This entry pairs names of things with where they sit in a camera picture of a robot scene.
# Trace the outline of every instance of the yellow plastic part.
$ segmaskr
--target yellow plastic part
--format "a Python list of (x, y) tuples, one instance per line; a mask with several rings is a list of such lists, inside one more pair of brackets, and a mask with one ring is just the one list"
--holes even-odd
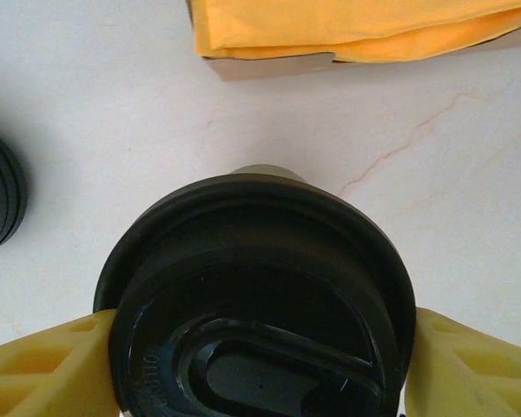
[(117, 417), (108, 338), (115, 310), (0, 346), (0, 417)]
[(521, 417), (521, 347), (418, 308), (407, 417)]

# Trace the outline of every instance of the cardboard box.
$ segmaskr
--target cardboard box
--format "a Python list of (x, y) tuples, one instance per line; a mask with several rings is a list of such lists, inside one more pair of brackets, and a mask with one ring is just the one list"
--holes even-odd
[[(193, 13), (190, 0), (187, 0), (189, 16), (193, 22)], [(521, 46), (521, 29), (514, 30), (506, 35), (492, 39), (469, 48), (456, 50), (444, 55), (466, 54), (469, 52), (481, 52), (486, 50), (502, 50)], [(270, 76), (289, 76), (293, 74), (306, 74), (322, 70), (335, 70), (344, 67), (358, 65), (370, 65), (367, 63), (341, 63), (334, 61), (333, 53), (311, 54), (303, 56), (285, 56), (270, 59), (235, 59), (235, 58), (203, 58), (205, 62), (224, 81), (238, 81), (253, 78), (266, 78)]]

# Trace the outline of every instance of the yellow fabric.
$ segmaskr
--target yellow fabric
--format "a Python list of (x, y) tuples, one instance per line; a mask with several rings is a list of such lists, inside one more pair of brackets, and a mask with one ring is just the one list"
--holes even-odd
[(199, 55), (410, 61), (521, 28), (521, 0), (191, 0)]

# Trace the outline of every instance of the yellow cloth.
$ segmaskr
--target yellow cloth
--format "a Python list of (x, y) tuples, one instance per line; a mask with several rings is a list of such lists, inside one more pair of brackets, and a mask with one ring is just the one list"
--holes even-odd
[(521, 28), (521, 0), (191, 0), (199, 55), (410, 61)]

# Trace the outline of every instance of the white table surface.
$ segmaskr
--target white table surface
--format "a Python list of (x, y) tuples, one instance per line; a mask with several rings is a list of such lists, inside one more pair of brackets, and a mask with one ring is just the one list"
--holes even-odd
[(419, 306), (521, 346), (521, 48), (223, 83), (183, 0), (0, 0), (0, 134), (31, 180), (0, 344), (89, 314), (150, 204), (264, 162), (375, 220)]

